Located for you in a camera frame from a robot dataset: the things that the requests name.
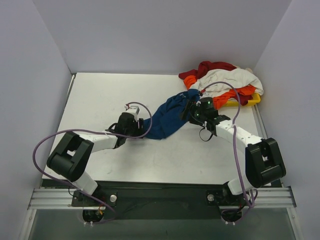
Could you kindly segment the blue Mickey Mouse t-shirt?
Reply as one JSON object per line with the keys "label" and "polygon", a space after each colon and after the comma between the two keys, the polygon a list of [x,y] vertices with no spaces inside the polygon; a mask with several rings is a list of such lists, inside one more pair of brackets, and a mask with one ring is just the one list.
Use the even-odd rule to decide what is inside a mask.
{"label": "blue Mickey Mouse t-shirt", "polygon": [[174,95],[160,105],[151,118],[143,121],[143,126],[147,130],[152,122],[151,129],[145,135],[152,140],[162,140],[177,132],[187,120],[182,120],[180,114],[184,111],[188,101],[197,102],[200,99],[199,91],[189,89]]}

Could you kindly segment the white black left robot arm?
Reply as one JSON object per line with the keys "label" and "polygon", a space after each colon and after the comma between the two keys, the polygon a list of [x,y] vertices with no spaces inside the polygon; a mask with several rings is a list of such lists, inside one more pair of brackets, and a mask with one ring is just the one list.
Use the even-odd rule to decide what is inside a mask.
{"label": "white black left robot arm", "polygon": [[68,131],[59,141],[47,160],[47,167],[63,176],[77,189],[82,190],[83,200],[90,206],[101,201],[99,185],[86,172],[90,155],[122,146],[128,137],[144,133],[144,120],[134,111],[123,112],[118,122],[103,134],[77,134]]}

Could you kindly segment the orange t-shirt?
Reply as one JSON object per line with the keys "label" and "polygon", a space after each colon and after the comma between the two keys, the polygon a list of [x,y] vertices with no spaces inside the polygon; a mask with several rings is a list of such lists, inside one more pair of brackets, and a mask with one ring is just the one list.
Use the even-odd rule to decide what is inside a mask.
{"label": "orange t-shirt", "polygon": [[[236,92],[240,95],[243,96],[251,96],[253,93],[255,93],[256,88],[252,85],[247,85],[244,86],[242,88],[237,88]],[[216,109],[220,109],[223,107],[223,105],[230,99],[230,98],[235,98],[236,100],[238,100],[237,96],[236,96],[236,92],[232,89],[230,89],[228,92],[223,93],[219,96],[215,96],[213,97],[213,103],[214,103],[214,107]]]}

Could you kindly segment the white t-shirt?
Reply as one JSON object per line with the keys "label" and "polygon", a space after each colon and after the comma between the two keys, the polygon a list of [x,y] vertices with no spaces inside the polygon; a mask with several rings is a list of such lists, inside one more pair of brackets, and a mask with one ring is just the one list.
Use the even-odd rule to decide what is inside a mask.
{"label": "white t-shirt", "polygon": [[[264,89],[261,81],[257,76],[252,74],[246,69],[235,69],[227,73],[226,70],[210,70],[206,76],[201,77],[194,83],[190,89],[203,90],[206,86],[215,82],[225,82],[232,85],[234,88],[241,88],[246,85],[251,85],[255,87],[255,92],[260,96],[264,94]],[[232,88],[227,84],[213,84],[208,87],[205,91],[212,92],[213,97],[217,97],[218,93],[226,93]]]}

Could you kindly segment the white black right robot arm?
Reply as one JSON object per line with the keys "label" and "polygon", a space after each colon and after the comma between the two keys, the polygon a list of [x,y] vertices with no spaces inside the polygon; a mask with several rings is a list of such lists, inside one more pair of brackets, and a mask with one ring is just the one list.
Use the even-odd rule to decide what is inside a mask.
{"label": "white black right robot arm", "polygon": [[211,98],[204,97],[197,102],[188,100],[180,118],[209,131],[210,138],[219,137],[232,144],[238,177],[223,185],[221,197],[225,203],[233,204],[241,194],[286,175],[278,142],[237,126],[234,120],[218,113]]}

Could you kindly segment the dark red t-shirt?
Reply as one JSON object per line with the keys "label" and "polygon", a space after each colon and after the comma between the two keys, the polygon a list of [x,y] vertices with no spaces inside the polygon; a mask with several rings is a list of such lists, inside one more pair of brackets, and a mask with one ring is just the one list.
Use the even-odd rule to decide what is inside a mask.
{"label": "dark red t-shirt", "polygon": [[179,73],[178,77],[181,80],[183,80],[184,85],[189,90],[191,88],[191,86],[197,82],[197,80],[206,76],[209,71],[224,70],[224,71],[227,71],[227,73],[229,73],[229,72],[236,70],[236,69],[239,69],[239,68],[236,67],[235,65],[232,65],[227,62],[202,61],[199,64],[198,69],[192,69],[192,70],[189,70],[186,72]]}

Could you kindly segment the yellow plastic bin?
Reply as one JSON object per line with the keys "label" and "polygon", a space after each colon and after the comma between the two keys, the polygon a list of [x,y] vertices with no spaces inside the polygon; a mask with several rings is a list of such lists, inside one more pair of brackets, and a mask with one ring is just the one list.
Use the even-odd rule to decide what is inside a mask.
{"label": "yellow plastic bin", "polygon": [[237,107],[240,103],[241,106],[251,107],[258,104],[261,101],[261,96],[258,93],[253,93],[252,95],[239,95],[240,102],[235,98],[230,98],[223,107]]}

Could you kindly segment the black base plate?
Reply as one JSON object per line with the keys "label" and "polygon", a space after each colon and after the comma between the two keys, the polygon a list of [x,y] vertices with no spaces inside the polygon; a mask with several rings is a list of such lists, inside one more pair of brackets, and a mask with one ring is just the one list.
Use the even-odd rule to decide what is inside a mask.
{"label": "black base plate", "polygon": [[83,209],[85,220],[211,220],[237,221],[247,207],[242,194],[232,195],[226,184],[99,181],[93,194],[105,207],[80,191],[72,207]]}

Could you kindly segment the aluminium mounting rail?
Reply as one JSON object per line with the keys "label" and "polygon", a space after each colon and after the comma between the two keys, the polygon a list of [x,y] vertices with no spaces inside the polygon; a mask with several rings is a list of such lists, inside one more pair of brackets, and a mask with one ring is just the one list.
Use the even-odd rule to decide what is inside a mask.
{"label": "aluminium mounting rail", "polygon": [[[152,204],[218,206],[222,209],[237,209],[248,207],[243,196],[234,196],[225,200],[221,190],[205,188],[118,188],[106,189],[102,202],[112,208],[121,205],[151,206]],[[264,187],[258,189],[255,208],[294,208],[296,202],[289,187]],[[102,205],[90,197],[84,196],[77,190],[64,188],[41,188],[32,193],[28,208],[30,210],[62,210],[77,208],[96,210]]]}

